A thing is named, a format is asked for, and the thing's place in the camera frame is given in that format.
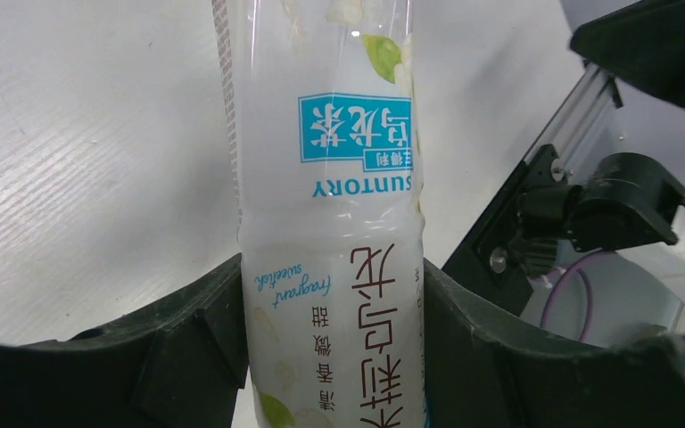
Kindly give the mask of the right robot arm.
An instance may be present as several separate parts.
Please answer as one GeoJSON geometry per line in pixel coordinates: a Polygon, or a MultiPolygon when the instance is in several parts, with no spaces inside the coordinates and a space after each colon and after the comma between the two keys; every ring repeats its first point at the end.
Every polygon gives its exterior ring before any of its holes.
{"type": "Polygon", "coordinates": [[[685,336],[616,349],[528,325],[483,297],[494,249],[561,238],[598,255],[634,251],[685,274],[685,187],[657,161],[606,156],[581,185],[552,176],[544,144],[457,231],[468,285],[425,267],[427,403],[434,427],[685,427],[685,336]]]}

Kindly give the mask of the white blue label bottle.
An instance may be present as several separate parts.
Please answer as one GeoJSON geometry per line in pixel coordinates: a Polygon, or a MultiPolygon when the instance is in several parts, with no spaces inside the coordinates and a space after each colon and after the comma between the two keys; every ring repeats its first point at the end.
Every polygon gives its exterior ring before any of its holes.
{"type": "Polygon", "coordinates": [[[426,427],[409,1],[212,5],[261,427],[426,427]]]}

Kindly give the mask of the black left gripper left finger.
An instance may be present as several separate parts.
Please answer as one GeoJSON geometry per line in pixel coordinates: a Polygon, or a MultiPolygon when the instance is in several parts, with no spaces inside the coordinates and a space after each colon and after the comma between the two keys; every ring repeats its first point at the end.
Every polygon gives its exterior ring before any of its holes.
{"type": "Polygon", "coordinates": [[[247,369],[234,256],[67,341],[0,344],[0,427],[228,427],[247,369]]]}

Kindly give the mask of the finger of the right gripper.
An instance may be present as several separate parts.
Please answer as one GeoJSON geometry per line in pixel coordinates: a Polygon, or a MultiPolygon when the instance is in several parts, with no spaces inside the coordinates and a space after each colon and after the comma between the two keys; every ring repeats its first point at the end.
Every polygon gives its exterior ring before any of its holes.
{"type": "Polygon", "coordinates": [[[582,24],[572,51],[685,110],[685,1],[638,1],[582,24]]]}

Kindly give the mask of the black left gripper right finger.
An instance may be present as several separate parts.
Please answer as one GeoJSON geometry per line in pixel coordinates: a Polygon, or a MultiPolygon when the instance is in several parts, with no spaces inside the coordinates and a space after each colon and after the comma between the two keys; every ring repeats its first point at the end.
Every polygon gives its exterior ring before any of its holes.
{"type": "Polygon", "coordinates": [[[425,264],[433,427],[685,427],[685,336],[597,348],[525,323],[425,264]]]}

